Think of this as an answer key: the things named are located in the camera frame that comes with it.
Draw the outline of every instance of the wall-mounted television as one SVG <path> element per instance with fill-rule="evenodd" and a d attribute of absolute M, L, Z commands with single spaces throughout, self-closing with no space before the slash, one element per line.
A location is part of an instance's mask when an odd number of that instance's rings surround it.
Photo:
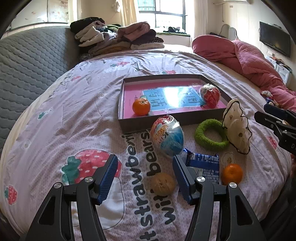
<path fill-rule="evenodd" d="M 260 22 L 260 41 L 287 57 L 291 56 L 291 37 L 277 26 Z"/>

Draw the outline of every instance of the curtain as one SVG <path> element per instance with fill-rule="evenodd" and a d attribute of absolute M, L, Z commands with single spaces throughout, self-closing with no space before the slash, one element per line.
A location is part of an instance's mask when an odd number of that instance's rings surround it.
<path fill-rule="evenodd" d="M 121 0 L 122 25 L 128 26 L 136 23 L 139 18 L 138 0 Z"/>
<path fill-rule="evenodd" d="M 208 0 L 185 0 L 186 32 L 192 41 L 207 34 Z"/>

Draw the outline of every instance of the air conditioner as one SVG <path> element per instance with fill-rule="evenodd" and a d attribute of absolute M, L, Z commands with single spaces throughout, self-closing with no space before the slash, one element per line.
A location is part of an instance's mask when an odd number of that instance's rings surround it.
<path fill-rule="evenodd" d="M 249 3 L 251 4 L 251 0 L 224 0 L 225 2 L 236 2 L 236 3 Z"/>

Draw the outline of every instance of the green hair band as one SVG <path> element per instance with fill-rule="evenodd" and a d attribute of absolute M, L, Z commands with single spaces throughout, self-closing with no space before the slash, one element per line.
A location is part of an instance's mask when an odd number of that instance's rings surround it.
<path fill-rule="evenodd" d="M 222 137 L 222 142 L 215 142 L 205 136 L 205 130 L 208 128 L 216 130 L 219 135 Z M 208 119 L 203 121 L 195 131 L 194 135 L 195 141 L 202 147 L 212 150 L 212 151 L 221 151 L 224 150 L 229 141 L 227 139 L 225 129 L 222 128 L 222 123 L 216 119 Z"/>

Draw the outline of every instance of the gray mattress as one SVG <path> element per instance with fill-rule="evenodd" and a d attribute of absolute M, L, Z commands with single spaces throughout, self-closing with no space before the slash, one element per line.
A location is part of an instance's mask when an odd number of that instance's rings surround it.
<path fill-rule="evenodd" d="M 0 155 L 21 113 L 79 60 L 68 27 L 35 28 L 0 41 Z"/>

